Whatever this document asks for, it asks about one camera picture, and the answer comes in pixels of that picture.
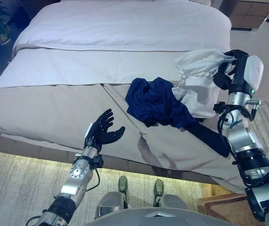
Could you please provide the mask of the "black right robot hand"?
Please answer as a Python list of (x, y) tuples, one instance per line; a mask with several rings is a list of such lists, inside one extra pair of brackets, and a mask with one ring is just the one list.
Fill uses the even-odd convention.
[(232, 57), (233, 60), (219, 66), (217, 73), (213, 76), (215, 85), (222, 90), (228, 90), (229, 94), (241, 92), (252, 97), (262, 80), (263, 62), (258, 56), (250, 56), (238, 49), (224, 54)]

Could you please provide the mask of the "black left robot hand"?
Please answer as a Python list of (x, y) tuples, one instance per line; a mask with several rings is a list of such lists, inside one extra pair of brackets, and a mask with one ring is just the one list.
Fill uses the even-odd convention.
[(113, 125), (113, 112), (111, 109), (106, 110), (92, 124), (85, 137), (84, 148), (92, 147), (99, 153), (103, 145), (111, 144), (118, 141), (125, 132), (125, 127), (122, 126), (116, 131), (108, 131)]

